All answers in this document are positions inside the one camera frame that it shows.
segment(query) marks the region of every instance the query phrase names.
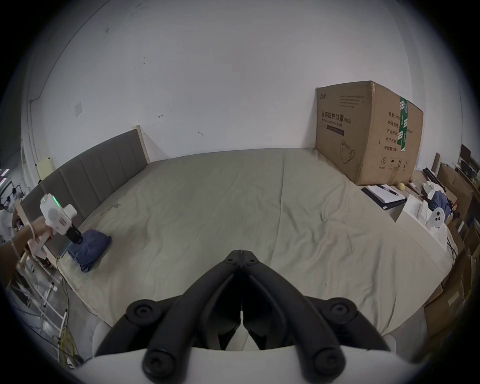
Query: electrical outlet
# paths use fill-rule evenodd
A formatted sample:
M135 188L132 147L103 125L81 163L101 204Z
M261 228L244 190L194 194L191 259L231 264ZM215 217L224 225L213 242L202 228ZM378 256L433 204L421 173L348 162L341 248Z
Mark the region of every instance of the electrical outlet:
M81 101L75 106L75 117L80 115L80 112L82 112L82 102Z

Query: folded towel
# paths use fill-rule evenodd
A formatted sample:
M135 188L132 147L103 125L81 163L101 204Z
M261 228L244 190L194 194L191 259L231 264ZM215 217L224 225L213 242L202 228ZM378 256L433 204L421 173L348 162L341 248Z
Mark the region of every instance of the folded towel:
M108 247L112 238L94 229L88 229L82 236L84 240L80 244L70 244L67 251L79 264L82 272L88 272Z

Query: paper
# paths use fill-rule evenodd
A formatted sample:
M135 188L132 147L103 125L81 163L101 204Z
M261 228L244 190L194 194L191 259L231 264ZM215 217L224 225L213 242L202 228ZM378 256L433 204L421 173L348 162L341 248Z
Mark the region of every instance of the paper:
M452 305L455 302L455 300L458 299L459 296L460 294L458 293L458 291L455 292L453 296L448 300L448 306Z
M398 193L393 188L389 187L387 184L383 184L383 186L392 190L395 193ZM370 192L372 192L375 196L377 196L382 202L386 204L405 199L405 196L400 193L398 193L397 196L393 193L390 193L389 191L384 190L383 188L377 187L376 185L368 185L367 188Z

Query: green tape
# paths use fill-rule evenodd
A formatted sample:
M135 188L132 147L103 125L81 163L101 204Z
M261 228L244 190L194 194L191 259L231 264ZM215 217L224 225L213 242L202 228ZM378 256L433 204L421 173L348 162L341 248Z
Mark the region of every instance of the green tape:
M403 97L400 97L400 129L398 131L397 144L400 146L401 152L405 152L405 139L407 138L407 124L408 124L407 101Z

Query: bed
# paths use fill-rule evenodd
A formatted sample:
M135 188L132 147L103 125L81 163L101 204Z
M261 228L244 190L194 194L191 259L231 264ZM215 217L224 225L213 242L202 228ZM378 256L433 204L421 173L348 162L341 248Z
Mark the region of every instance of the bed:
M182 294L230 251L252 251L301 293L346 297L381 334L418 310L447 275L319 152L260 149L148 164L80 225L112 237L83 273L58 268L113 325L138 299Z

